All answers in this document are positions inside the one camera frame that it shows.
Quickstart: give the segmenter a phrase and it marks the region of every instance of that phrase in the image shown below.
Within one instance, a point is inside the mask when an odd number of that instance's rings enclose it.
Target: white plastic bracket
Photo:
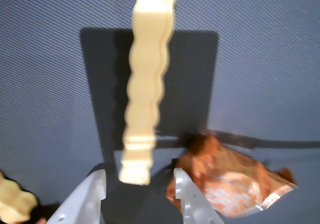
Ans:
[[[62,203],[47,224],[99,224],[101,200],[106,198],[106,172],[91,173]]]
[[[183,224],[224,224],[184,170],[175,168],[173,175],[175,197],[181,201]]]

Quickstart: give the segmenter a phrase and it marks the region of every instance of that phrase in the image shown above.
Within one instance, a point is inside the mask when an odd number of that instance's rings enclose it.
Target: screw hole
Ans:
[[[65,219],[65,215],[61,215],[59,218],[58,218],[58,222],[62,222],[64,219]]]

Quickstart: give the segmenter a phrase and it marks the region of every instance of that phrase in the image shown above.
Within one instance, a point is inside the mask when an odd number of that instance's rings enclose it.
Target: wavy cream-colored plastic piece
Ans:
[[[5,223],[26,222],[37,205],[32,193],[22,191],[17,183],[5,179],[0,172],[0,220]]]
[[[129,54],[131,76],[127,85],[129,103],[125,111],[124,151],[119,180],[147,185],[156,145],[163,73],[174,24],[175,0],[137,0],[132,14],[134,41]]]

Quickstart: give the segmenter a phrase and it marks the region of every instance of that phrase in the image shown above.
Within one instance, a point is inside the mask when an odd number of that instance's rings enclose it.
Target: orange packaging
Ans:
[[[260,162],[222,145],[214,136],[201,137],[178,160],[214,209],[228,218],[267,209],[297,186],[291,172],[277,173]],[[181,210],[172,179],[166,197]]]

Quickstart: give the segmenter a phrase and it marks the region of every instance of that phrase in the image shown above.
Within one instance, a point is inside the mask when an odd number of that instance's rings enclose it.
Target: small cream plastic piece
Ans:
[[[119,180],[148,185],[156,145],[163,73],[169,53],[168,40],[174,23],[175,0],[136,0],[132,13],[134,41],[129,54],[131,76],[127,85],[129,103]]]
[[[0,172],[0,220],[5,223],[22,223],[30,219],[31,210],[38,205],[32,193],[24,192]]]

